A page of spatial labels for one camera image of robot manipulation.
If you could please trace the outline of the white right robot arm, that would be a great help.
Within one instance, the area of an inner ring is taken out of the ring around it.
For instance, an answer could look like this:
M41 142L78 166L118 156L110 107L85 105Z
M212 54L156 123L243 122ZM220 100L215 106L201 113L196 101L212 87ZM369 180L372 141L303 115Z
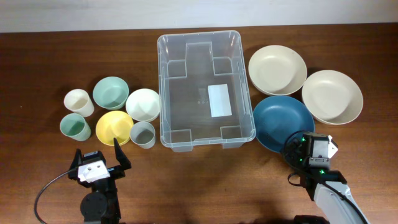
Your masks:
M296 131L284 142L280 154L297 175L310 199L326 215L324 223L368 223L355 202L347 180L340 171L331 170L331 158L338 145L332 136L310 131Z

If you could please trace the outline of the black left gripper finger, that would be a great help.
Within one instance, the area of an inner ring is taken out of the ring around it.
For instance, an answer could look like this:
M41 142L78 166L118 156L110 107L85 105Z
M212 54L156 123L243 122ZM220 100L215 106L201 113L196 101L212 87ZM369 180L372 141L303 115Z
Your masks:
M76 169L81 165L82 155L81 150L77 149L72 161L72 169Z
M130 169L131 161L127 158L125 153L123 153L123 151L118 143L118 140L116 138L113 138L113 141L114 141L116 160L119 162L119 168L121 170Z

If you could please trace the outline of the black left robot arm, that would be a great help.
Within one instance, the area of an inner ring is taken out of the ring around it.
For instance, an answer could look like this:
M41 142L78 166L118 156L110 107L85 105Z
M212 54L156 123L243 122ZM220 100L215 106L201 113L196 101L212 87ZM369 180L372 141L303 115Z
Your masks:
M101 151L83 155L79 149L71 163L68 178L91 189L80 204L84 223L119 223L121 219L115 180L125 177L125 170L131 168L131 162L116 138L113 142L116 160L119 162L117 166L107 168Z

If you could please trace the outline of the beige bowl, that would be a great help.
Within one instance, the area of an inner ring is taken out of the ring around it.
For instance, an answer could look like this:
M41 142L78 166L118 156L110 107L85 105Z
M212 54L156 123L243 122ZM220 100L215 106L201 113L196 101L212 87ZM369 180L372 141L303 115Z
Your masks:
M354 121L364 105L357 83L335 70L321 70L310 75L303 84L302 100L317 121L330 125Z
M249 77L253 85L267 95L291 95L307 79L307 66L293 49L268 45L257 50L249 60Z

